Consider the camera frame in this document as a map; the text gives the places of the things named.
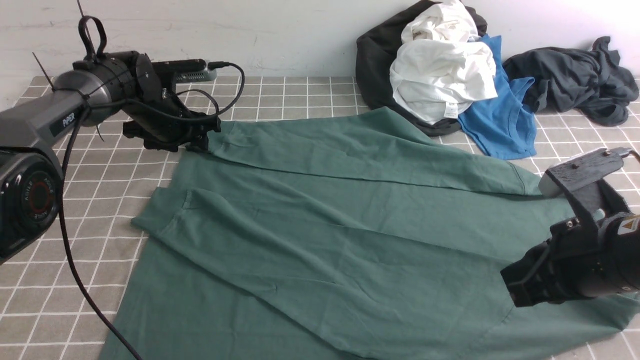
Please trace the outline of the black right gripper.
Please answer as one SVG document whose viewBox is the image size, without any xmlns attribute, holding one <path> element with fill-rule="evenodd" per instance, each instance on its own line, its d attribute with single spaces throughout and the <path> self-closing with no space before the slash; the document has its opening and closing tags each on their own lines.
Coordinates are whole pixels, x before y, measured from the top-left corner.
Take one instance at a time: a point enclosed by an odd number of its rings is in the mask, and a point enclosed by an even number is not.
<svg viewBox="0 0 640 360">
<path fill-rule="evenodd" d="M 565 219 L 550 227 L 551 237 L 501 269 L 503 283 L 517 308 L 608 296 L 599 240 L 605 221 L 585 227 Z"/>
</svg>

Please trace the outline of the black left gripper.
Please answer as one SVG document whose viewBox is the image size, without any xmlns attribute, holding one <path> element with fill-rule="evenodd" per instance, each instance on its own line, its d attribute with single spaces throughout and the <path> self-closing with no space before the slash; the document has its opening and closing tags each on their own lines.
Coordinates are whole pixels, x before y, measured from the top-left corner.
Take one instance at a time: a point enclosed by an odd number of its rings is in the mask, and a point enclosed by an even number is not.
<svg viewBox="0 0 640 360">
<path fill-rule="evenodd" d="M 217 115 L 190 110 L 179 98 L 176 82 L 161 80 L 147 54 L 135 53 L 130 61 L 135 76 L 135 97 L 122 110 L 130 121 L 122 126 L 123 136 L 142 139 L 146 150 L 208 153 L 209 132 L 221 131 Z"/>
</svg>

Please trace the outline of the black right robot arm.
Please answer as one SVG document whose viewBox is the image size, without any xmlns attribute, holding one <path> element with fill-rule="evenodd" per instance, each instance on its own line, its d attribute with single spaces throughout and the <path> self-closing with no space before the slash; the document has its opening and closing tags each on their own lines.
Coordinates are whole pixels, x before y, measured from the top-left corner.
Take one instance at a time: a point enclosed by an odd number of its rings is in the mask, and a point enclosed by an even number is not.
<svg viewBox="0 0 640 360">
<path fill-rule="evenodd" d="M 577 218 L 500 271 L 517 308 L 639 291 L 639 216 L 619 213 L 584 228 Z"/>
</svg>

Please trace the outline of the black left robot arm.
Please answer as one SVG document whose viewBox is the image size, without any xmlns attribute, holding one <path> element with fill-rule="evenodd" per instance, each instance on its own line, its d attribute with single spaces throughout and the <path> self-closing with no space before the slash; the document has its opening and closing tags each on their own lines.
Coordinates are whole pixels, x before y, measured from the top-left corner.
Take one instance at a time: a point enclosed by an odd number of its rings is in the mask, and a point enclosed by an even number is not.
<svg viewBox="0 0 640 360">
<path fill-rule="evenodd" d="M 78 125 L 94 127 L 119 112 L 123 136 L 146 150 L 205 147 L 219 116 L 188 109 L 176 85 L 214 80 L 217 63 L 153 62 L 137 51 L 97 52 L 76 61 L 45 95 L 1 112 L 1 230 L 4 263 L 41 237 L 57 218 L 64 174 L 53 146 Z"/>
</svg>

